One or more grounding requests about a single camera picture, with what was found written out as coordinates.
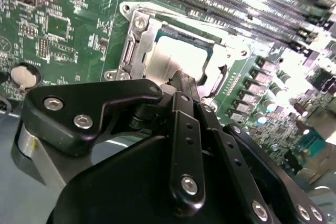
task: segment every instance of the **screw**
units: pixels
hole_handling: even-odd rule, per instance
[[[119,80],[125,81],[125,80],[130,80],[130,79],[131,79],[131,77],[130,77],[130,75],[128,73],[122,73],[122,74],[120,74]]]
[[[44,106],[49,110],[57,111],[62,109],[64,105],[62,101],[57,98],[47,98],[44,100]]]
[[[143,17],[136,17],[136,18],[134,19],[134,25],[135,25],[135,27],[136,27],[138,30],[142,31],[142,30],[144,30],[144,29],[146,28],[146,26],[147,26],[147,21],[146,21],[146,19],[143,18]]]
[[[209,112],[209,113],[212,112],[212,109],[206,104],[204,105],[204,109],[205,109],[206,112]]]
[[[197,194],[198,187],[192,178],[185,176],[181,180],[182,188],[190,195],[195,195]]]
[[[259,217],[260,220],[267,221],[268,219],[267,212],[260,203],[254,200],[252,202],[252,209],[254,213]]]
[[[158,89],[157,89],[157,87],[155,87],[155,86],[149,86],[149,89],[151,90],[151,91],[153,91],[153,92],[155,92],[155,93],[158,93]]]
[[[241,53],[241,56],[244,56],[244,57],[247,56],[247,51],[245,50],[241,51],[240,53]]]
[[[323,220],[322,215],[315,209],[315,207],[310,206],[310,210],[319,221]]]
[[[76,115],[73,120],[75,126],[81,129],[87,130],[93,126],[93,121],[88,115]]]
[[[117,75],[116,70],[108,70],[104,73],[104,78],[107,81],[113,81],[115,79],[116,75]]]
[[[240,128],[238,128],[237,126],[233,126],[232,128],[233,128],[233,130],[234,130],[235,132],[237,132],[238,134],[241,133]]]
[[[181,95],[181,97],[184,101],[186,101],[186,102],[189,101],[189,97],[187,97],[186,95]]]
[[[310,220],[309,213],[300,205],[297,205],[297,208],[299,210],[299,213],[305,220]]]

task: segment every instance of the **mounting hole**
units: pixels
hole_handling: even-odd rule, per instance
[[[189,137],[186,137],[186,138],[185,138],[185,141],[186,141],[187,143],[189,143],[190,145],[193,145],[193,144],[194,144],[194,141],[193,141],[191,138],[189,138]]]
[[[230,143],[230,142],[227,142],[227,145],[231,148],[231,149],[233,149],[234,148],[234,146],[233,146],[233,144],[232,143]]]
[[[186,95],[181,95],[181,97],[184,101],[186,101],[186,102],[189,101],[189,97],[187,97]]]
[[[238,159],[235,159],[235,163],[236,163],[236,165],[238,165],[238,166],[242,166],[242,163],[241,163]]]
[[[154,87],[154,86],[149,86],[149,89],[150,90],[152,90],[153,92],[155,92],[155,93],[158,93],[158,89],[157,89],[157,87]]]
[[[122,11],[126,14],[130,13],[131,12],[131,8],[128,6],[128,5],[124,5],[122,7]]]

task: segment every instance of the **capacitor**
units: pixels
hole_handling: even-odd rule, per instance
[[[274,86],[272,88],[273,94],[276,96],[276,98],[280,100],[288,100],[287,91],[279,88],[278,86]]]
[[[308,111],[300,103],[295,103],[294,109],[303,117],[308,115]]]
[[[265,124],[267,122],[267,118],[261,112],[255,113],[254,118],[256,119],[258,124]]]
[[[310,132],[309,128],[301,121],[296,120],[295,124],[299,129],[299,132],[301,132],[303,135],[307,135]]]
[[[249,129],[248,129],[248,127],[247,127],[247,126],[244,126],[242,129],[243,129],[243,131],[245,131],[245,132],[246,132],[246,134],[247,134],[247,135],[249,135],[249,136],[250,136],[250,132],[249,132]]]
[[[277,152],[279,150],[279,145],[278,144],[273,144],[273,145],[271,145],[271,149],[272,149],[272,151]]]
[[[286,82],[288,81],[288,80],[290,80],[290,79],[292,79],[292,77],[291,76],[289,76],[288,74],[283,74],[281,77],[280,77],[280,80],[284,83],[284,84],[286,84]]]
[[[277,109],[277,105],[270,99],[264,101],[264,106],[267,112],[274,112]]]

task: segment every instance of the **screw hole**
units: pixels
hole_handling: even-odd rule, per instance
[[[235,159],[235,163],[236,165],[238,165],[239,167],[242,166],[241,162],[238,159]]]
[[[194,144],[194,141],[193,141],[191,138],[189,138],[189,137],[186,137],[185,140],[186,140],[186,142],[187,142],[188,144],[190,144],[190,145],[193,145],[193,144]]]
[[[124,11],[124,13],[128,14],[128,13],[130,13],[131,8],[128,5],[124,5],[122,7],[122,10]]]
[[[149,89],[150,90],[152,90],[153,92],[155,92],[155,93],[158,93],[158,89],[157,89],[157,87],[154,87],[154,86],[149,86]]]
[[[186,102],[189,101],[189,97],[187,97],[186,95],[181,95],[181,97],[184,101],[186,101]]]

